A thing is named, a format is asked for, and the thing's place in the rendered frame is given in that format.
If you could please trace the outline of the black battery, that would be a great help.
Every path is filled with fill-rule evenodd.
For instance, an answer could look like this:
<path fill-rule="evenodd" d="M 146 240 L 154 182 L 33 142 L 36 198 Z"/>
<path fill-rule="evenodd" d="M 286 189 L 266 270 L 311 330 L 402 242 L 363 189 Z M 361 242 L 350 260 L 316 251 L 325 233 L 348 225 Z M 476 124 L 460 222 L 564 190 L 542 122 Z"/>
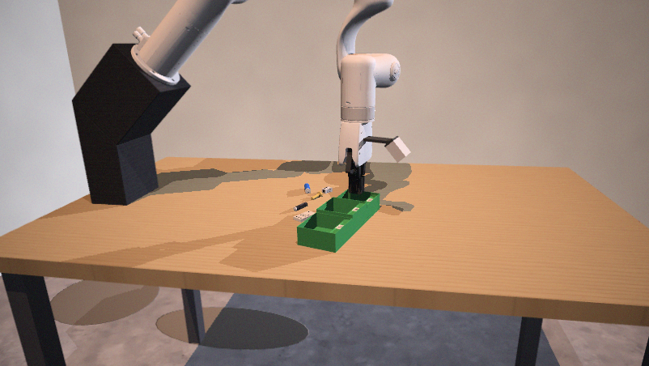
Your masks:
<path fill-rule="evenodd" d="M 304 202 L 304 203 L 302 203 L 302 204 L 299 204 L 298 206 L 293 207 L 293 210 L 294 210 L 294 211 L 297 211 L 297 210 L 299 210 L 299 209 L 301 209 L 301 208 L 303 208 L 303 207 L 306 207 L 307 205 L 308 205 L 308 203 L 307 203 L 307 202 Z"/>

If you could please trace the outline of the green open bin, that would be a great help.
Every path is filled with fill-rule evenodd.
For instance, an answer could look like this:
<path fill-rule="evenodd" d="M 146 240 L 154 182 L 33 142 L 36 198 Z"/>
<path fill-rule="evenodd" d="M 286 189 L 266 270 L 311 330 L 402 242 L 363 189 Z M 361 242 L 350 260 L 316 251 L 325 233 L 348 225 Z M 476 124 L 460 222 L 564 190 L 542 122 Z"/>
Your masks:
<path fill-rule="evenodd" d="M 336 253 L 379 209 L 380 194 L 347 189 L 297 226 L 297 244 Z"/>

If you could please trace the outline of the dark grey and tan domino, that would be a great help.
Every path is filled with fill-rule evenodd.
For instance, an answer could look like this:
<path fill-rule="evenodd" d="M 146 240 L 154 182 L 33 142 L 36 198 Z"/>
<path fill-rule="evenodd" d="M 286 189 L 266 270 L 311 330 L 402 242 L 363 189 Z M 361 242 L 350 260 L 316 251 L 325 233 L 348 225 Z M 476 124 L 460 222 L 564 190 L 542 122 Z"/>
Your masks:
<path fill-rule="evenodd" d="M 299 221 L 299 222 L 303 222 L 303 221 L 305 221 L 306 219 L 308 219 L 309 217 L 311 217 L 314 214 L 315 214 L 315 212 L 306 211 L 306 212 L 304 212 L 302 214 L 294 216 L 293 219 L 296 220 L 296 221 Z"/>

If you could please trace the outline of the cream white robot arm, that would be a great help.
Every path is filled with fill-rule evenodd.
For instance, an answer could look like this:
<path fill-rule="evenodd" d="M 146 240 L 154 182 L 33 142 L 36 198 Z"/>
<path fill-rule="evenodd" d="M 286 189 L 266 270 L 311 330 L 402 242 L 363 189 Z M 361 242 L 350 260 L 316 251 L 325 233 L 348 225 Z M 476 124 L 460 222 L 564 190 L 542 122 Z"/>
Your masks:
<path fill-rule="evenodd" d="M 225 10 L 248 0 L 177 0 L 151 36 L 138 27 L 133 36 L 139 44 L 131 49 L 138 66 L 150 77 L 167 85 L 179 82 L 178 70 L 209 35 Z M 372 16 L 387 10 L 393 0 L 354 0 L 337 38 L 337 72 L 341 80 L 341 119 L 367 121 L 375 118 L 375 88 L 391 87 L 399 79 L 399 61 L 385 53 L 355 53 L 358 30 Z M 366 55 L 366 56 L 354 56 Z M 371 56 L 371 57 L 369 57 Z M 384 146 L 396 162 L 410 150 L 395 138 L 367 136 L 364 142 Z"/>

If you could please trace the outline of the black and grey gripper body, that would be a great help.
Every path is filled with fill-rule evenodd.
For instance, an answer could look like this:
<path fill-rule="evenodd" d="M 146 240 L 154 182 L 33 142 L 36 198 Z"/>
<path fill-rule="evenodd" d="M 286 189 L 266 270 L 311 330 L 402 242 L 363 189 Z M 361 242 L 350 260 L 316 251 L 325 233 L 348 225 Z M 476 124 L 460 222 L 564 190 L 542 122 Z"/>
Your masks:
<path fill-rule="evenodd" d="M 342 166 L 346 164 L 348 148 L 352 149 L 352 158 L 355 167 L 359 167 L 371 158 L 372 142 L 364 142 L 367 136 L 372 136 L 372 122 L 367 121 L 348 121 L 341 119 L 341 130 L 339 138 L 338 163 Z M 342 162 L 344 164 L 342 164 Z"/>

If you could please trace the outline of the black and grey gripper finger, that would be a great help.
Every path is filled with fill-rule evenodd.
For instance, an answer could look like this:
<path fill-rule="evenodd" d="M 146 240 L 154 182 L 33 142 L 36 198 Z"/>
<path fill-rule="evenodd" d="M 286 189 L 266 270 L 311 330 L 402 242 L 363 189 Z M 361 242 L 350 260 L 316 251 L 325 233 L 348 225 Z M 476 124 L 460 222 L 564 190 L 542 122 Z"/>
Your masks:
<path fill-rule="evenodd" d="M 365 185 L 365 170 L 366 170 L 366 162 L 361 165 L 361 177 L 363 178 L 363 191 L 364 192 L 364 185 Z"/>
<path fill-rule="evenodd" d="M 349 177 L 349 193 L 361 194 L 363 191 L 363 178 L 361 177 L 361 166 L 355 167 L 353 164 L 352 149 L 348 148 L 346 158 L 346 173 Z"/>

